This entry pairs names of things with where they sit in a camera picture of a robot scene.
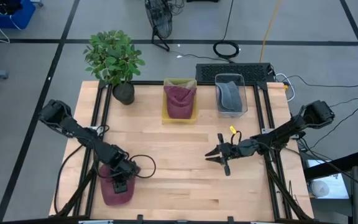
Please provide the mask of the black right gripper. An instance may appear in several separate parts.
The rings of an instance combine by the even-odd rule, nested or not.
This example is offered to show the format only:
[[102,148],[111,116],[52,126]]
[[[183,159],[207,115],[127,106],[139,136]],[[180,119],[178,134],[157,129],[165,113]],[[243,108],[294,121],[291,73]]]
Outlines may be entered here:
[[207,157],[205,160],[223,165],[226,176],[230,176],[231,174],[228,164],[229,160],[253,156],[254,153],[258,152],[260,149],[259,144],[255,139],[246,139],[240,141],[238,144],[232,144],[224,142],[222,134],[218,133],[218,140],[219,145],[217,145],[212,151],[205,154]]

